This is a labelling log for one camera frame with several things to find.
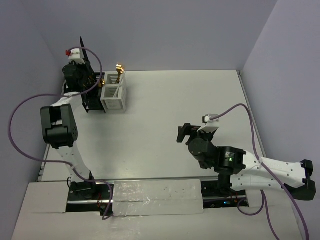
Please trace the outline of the black knife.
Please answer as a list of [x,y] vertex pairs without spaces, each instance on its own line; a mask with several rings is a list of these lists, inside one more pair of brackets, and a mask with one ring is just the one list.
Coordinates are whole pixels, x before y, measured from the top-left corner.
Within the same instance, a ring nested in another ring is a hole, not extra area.
[[80,46],[82,47],[84,61],[88,62],[89,58],[88,58],[87,50],[85,49],[85,45],[84,45],[82,37],[80,37]]

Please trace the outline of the gold spoon green handle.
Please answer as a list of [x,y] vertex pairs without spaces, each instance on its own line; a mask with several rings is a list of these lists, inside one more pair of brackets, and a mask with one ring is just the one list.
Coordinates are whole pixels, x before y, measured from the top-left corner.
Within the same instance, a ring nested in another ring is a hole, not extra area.
[[104,79],[101,79],[100,81],[99,81],[99,84],[97,85],[99,88],[102,88],[103,86],[104,86],[104,84],[105,84],[105,80]]

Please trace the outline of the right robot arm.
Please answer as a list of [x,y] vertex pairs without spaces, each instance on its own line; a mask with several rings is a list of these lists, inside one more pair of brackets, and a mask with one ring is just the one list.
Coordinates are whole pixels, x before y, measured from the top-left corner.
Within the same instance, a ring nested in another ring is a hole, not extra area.
[[246,190],[281,190],[286,188],[295,200],[312,201],[316,184],[311,179],[313,163],[310,160],[284,162],[262,157],[232,147],[215,146],[212,142],[219,124],[207,122],[204,126],[185,123],[178,127],[177,142],[189,137],[186,145],[200,168],[214,170],[218,180],[214,191],[222,196]]

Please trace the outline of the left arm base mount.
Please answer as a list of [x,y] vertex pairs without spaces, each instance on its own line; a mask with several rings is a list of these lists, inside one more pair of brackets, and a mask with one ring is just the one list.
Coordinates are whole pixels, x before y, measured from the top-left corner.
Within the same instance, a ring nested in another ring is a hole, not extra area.
[[96,212],[103,216],[107,206],[109,205],[106,217],[113,214],[113,197],[111,192],[114,191],[114,185],[110,188],[103,183],[89,183],[89,182],[71,182],[70,178],[67,180],[68,197],[66,204],[67,213],[84,213]]

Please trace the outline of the gold fork green handle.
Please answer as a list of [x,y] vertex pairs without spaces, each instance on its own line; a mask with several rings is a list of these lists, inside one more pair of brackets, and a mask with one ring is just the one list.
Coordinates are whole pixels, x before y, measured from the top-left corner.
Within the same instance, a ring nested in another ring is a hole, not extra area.
[[125,67],[122,65],[122,64],[117,64],[116,65],[116,71],[118,73],[118,76],[117,76],[117,83],[119,84],[120,83],[120,80],[121,80],[121,75],[124,73],[125,71]]
[[120,63],[117,63],[116,64],[116,71],[117,71],[117,79],[116,79],[116,84],[119,84],[120,83],[120,78],[121,78],[121,75],[123,73],[123,66],[122,64]]

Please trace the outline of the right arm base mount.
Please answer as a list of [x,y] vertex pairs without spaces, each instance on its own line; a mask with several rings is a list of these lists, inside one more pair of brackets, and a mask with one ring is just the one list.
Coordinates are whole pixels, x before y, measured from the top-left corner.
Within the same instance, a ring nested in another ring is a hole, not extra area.
[[204,209],[248,207],[245,190],[218,189],[218,181],[201,181],[201,194]]

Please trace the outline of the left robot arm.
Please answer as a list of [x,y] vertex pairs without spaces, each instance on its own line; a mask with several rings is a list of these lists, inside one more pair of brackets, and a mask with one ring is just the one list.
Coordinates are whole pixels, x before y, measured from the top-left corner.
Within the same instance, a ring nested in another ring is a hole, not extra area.
[[77,107],[80,93],[95,84],[96,77],[91,63],[87,60],[83,63],[71,60],[63,67],[62,72],[67,85],[63,97],[58,102],[40,109],[42,135],[45,143],[59,153],[69,171],[70,192],[93,199],[98,193],[98,187],[77,146],[79,134],[73,108]]

